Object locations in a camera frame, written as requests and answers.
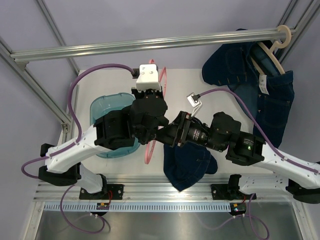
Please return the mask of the pink plastic hanger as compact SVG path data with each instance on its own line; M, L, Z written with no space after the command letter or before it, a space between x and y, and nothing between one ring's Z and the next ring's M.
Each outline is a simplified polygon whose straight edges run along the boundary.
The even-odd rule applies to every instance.
M163 97L166 96L166 90L167 90L167 68L164 66L163 69L161 70L159 77L158 77L158 82L161 83L164 80L163 86L162 86L162 92L163 92ZM152 155L154 152L154 148L156 145L156 141L152 140L151 142L148 142L146 145L145 153L144 153L144 163L148 165L152 159Z

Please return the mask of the dark denim skirt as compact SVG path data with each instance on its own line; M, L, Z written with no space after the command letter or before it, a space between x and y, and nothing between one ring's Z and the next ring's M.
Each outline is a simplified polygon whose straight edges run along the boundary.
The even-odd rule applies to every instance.
M204 175L218 171L217 160L203 146L190 142L182 147L164 144L163 151L163 172L179 192L196 184Z

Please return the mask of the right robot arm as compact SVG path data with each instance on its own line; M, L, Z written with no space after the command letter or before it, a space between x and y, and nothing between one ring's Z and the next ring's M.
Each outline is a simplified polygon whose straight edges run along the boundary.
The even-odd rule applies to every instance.
M242 167L258 167L275 172L270 180L258 181L232 174L228 183L215 185L214 199L236 200L258 192L283 191L297 201L320 202L320 165L279 152L267 141L241 131L241 123L224 112L214 114L211 125L182 111L176 119L157 131L155 139L163 144L163 171L172 186L184 191L204 175L218 171L211 151L226 152L226 159Z

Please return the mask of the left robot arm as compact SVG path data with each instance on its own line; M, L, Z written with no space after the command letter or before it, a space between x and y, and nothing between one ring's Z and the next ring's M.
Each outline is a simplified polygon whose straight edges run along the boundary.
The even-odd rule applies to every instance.
M80 139L50 147L38 178L54 186L75 185L103 199L108 194L106 177L88 170L82 161L102 152L132 147L135 142L145 145L156 138L159 127L169 123L162 89L132 88L131 92L135 97L131 105L98 118Z

